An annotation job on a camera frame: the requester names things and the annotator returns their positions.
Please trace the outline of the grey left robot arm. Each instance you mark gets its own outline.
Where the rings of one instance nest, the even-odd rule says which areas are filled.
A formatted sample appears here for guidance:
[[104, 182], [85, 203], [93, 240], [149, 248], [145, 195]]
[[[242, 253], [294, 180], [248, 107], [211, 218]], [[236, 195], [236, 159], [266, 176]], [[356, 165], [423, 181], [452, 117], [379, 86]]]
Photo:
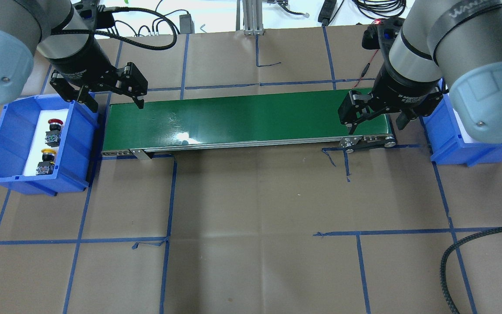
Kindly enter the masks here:
[[64, 101], [95, 113], [92, 93], [110, 91], [142, 109], [146, 78], [132, 62], [113, 66], [95, 39], [112, 24], [112, 9], [97, 0], [0, 0], [0, 105], [21, 95], [38, 52], [54, 68], [49, 82]]

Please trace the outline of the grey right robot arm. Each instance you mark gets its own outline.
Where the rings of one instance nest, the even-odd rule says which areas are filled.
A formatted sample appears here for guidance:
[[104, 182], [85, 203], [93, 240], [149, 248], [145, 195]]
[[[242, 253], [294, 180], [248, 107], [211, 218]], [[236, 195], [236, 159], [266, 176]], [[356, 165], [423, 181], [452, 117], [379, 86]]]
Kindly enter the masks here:
[[405, 19], [371, 24], [361, 45], [384, 64], [368, 94], [352, 90], [338, 109], [350, 134], [380, 115], [399, 113], [400, 130], [430, 116], [443, 80], [469, 136], [502, 143], [502, 0], [417, 0]]

